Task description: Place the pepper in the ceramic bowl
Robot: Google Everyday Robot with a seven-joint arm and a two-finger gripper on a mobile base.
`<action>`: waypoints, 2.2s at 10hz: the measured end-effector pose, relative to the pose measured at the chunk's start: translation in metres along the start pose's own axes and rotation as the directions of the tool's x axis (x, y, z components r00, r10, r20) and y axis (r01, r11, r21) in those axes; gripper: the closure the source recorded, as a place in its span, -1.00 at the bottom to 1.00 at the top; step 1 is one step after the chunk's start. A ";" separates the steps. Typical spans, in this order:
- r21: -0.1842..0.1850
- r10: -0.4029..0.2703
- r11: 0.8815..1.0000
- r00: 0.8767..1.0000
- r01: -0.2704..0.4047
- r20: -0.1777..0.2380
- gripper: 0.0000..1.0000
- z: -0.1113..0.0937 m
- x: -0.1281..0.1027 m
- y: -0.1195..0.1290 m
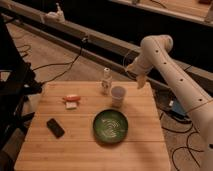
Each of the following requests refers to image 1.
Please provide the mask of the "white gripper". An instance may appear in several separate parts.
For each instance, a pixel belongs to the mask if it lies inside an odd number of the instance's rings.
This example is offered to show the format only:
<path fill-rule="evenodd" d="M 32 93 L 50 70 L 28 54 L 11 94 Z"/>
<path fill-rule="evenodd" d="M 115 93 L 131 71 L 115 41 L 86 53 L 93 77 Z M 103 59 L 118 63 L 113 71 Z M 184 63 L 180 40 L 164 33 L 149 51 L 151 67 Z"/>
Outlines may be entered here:
<path fill-rule="evenodd" d="M 138 89 L 144 87 L 146 83 L 146 76 L 151 70 L 151 63 L 143 56 L 138 56 L 134 61 L 126 67 L 126 70 L 134 73 L 138 77 L 136 78 L 138 83 Z"/>

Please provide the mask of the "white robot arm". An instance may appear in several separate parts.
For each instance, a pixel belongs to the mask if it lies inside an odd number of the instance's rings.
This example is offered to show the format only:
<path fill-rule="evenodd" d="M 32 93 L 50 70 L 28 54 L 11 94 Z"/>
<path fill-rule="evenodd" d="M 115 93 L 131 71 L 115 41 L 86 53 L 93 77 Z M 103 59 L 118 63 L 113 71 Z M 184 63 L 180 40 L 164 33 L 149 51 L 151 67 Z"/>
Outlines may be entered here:
<path fill-rule="evenodd" d="M 158 70 L 205 142 L 200 171 L 213 171 L 213 98 L 169 56 L 171 36 L 146 36 L 140 47 L 140 55 L 126 70 L 136 75 L 138 88 L 144 86 L 153 67 Z"/>

